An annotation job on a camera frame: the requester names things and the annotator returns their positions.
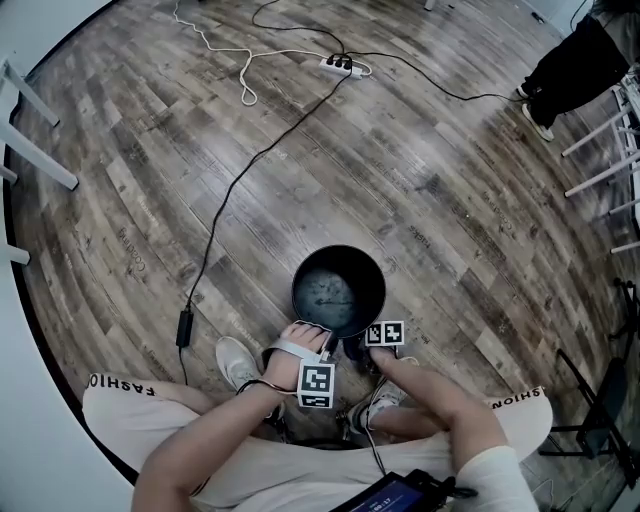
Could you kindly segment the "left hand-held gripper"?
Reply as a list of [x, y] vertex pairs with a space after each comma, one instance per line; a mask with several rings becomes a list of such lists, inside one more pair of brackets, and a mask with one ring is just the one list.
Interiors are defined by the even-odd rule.
[[323, 345], [318, 351], [313, 352], [280, 337], [263, 351], [263, 367], [268, 367], [271, 356], [277, 352], [296, 358], [299, 363], [296, 391], [284, 393], [294, 395], [302, 408], [332, 409], [336, 374], [332, 357], [338, 339], [331, 330], [319, 324], [304, 320], [297, 320], [294, 324], [319, 328], [325, 335]]

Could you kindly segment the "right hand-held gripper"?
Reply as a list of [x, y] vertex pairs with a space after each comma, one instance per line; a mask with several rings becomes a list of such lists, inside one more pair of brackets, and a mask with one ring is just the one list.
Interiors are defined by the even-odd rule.
[[402, 346], [404, 344], [403, 321], [381, 321], [365, 331], [366, 346]]

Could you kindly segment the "dark blue cloth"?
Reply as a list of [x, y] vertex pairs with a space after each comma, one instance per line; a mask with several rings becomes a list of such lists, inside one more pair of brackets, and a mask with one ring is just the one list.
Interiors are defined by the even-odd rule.
[[351, 361], [356, 370], [361, 374], [371, 372], [371, 360], [368, 349], [365, 346], [364, 337], [344, 338], [343, 349], [346, 357]]

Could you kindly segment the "black round bucket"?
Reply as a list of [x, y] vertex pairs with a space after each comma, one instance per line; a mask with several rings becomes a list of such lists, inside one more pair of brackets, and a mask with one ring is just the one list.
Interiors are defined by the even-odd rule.
[[299, 319], [318, 324], [339, 339], [352, 338], [378, 319], [386, 282], [368, 253], [349, 245], [330, 245], [299, 265], [291, 297]]

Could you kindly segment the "person's right forearm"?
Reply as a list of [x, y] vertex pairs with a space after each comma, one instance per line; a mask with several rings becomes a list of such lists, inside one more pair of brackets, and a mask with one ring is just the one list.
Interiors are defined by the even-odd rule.
[[447, 377], [396, 359], [388, 350], [371, 348], [382, 373], [448, 427], [453, 446], [469, 453], [506, 446], [507, 438], [491, 409]]

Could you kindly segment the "person's left hand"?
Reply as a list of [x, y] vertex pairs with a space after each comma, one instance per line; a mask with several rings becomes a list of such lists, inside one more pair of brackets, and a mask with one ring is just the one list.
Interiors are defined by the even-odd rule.
[[[330, 333], [320, 327], [307, 324], [291, 324], [281, 338], [310, 352], [318, 353]], [[289, 352], [275, 349], [269, 358], [263, 377], [288, 391], [297, 389], [300, 359]]]

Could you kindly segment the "black stool with chrome base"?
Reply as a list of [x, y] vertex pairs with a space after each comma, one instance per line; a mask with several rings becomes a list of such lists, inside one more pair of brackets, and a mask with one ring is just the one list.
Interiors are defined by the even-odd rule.
[[366, 436], [353, 433], [350, 430], [350, 425], [344, 412], [338, 412], [336, 414], [336, 423], [339, 430], [336, 438], [325, 437], [298, 440], [287, 425], [284, 416], [277, 411], [267, 416], [264, 419], [264, 423], [272, 427], [284, 443], [295, 446], [324, 451], [351, 451], [371, 446]]

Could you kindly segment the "person's right white sock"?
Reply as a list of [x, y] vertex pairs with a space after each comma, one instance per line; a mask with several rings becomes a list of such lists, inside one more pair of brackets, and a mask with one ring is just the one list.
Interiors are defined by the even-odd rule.
[[351, 433], [366, 435], [369, 427], [370, 404], [361, 401], [347, 413], [348, 427]]

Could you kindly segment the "person's right white shoe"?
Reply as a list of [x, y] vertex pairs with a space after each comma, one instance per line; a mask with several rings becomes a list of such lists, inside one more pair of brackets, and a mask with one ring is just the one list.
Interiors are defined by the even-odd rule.
[[376, 385], [372, 396], [368, 399], [367, 422], [370, 423], [379, 413], [390, 407], [398, 407], [407, 396], [399, 385], [401, 374], [408, 369], [418, 367], [419, 362], [413, 357], [398, 359], [386, 349], [373, 349], [371, 356], [381, 372], [381, 380]]

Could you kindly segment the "person's right leg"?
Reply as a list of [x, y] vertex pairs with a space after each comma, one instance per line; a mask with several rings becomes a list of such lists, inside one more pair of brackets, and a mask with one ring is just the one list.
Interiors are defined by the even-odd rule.
[[420, 409], [391, 406], [377, 412], [369, 426], [400, 437], [423, 438], [446, 431], [444, 423]]

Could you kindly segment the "black screen device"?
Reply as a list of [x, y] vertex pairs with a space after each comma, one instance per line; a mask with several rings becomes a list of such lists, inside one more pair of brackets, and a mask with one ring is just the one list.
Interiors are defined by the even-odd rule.
[[454, 477], [439, 481], [416, 469], [407, 476], [389, 472], [365, 491], [330, 512], [437, 512], [449, 499], [478, 496], [471, 488], [458, 487]]

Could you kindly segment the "black power adapter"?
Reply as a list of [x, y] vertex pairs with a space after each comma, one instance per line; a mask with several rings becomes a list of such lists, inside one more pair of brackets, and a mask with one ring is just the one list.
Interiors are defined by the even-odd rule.
[[190, 345], [193, 321], [194, 314], [189, 308], [185, 308], [180, 312], [176, 334], [176, 346], [179, 349], [184, 349]]

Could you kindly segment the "person's white shirt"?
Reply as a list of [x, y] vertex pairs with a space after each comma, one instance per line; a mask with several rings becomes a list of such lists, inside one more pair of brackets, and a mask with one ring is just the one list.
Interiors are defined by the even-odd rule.
[[329, 512], [383, 472], [406, 476], [420, 469], [440, 481], [454, 477], [457, 485], [476, 491], [455, 501], [454, 512], [538, 512], [509, 446], [487, 449], [459, 470], [445, 433], [383, 445], [378, 453], [381, 465], [368, 449], [319, 450], [250, 437], [194, 499], [217, 512]]

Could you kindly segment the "black folding chair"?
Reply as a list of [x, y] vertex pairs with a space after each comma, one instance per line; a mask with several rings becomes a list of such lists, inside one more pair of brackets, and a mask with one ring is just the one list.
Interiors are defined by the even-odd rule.
[[[633, 489], [640, 479], [640, 462], [634, 457], [628, 442], [623, 438], [616, 425], [628, 391], [627, 373], [622, 358], [613, 358], [605, 372], [597, 392], [587, 383], [580, 371], [562, 350], [557, 356], [569, 367], [574, 375], [578, 390], [589, 406], [585, 419], [578, 425], [554, 426], [547, 441], [555, 450], [539, 449], [538, 454], [544, 457], [586, 458], [594, 460], [611, 455], [622, 469], [626, 484]], [[578, 451], [566, 451], [553, 438], [554, 433], [576, 433]]]

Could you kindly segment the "black stand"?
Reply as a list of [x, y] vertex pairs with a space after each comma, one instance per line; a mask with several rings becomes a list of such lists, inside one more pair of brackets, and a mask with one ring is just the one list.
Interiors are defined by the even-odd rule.
[[621, 328], [617, 332], [608, 335], [608, 340], [613, 342], [619, 340], [623, 336], [626, 336], [622, 356], [623, 362], [626, 362], [629, 357], [634, 338], [636, 336], [640, 337], [640, 297], [638, 296], [636, 284], [630, 280], [623, 281], [619, 277], [616, 277], [613, 280], [613, 286], [622, 291], [626, 307], [626, 317]]

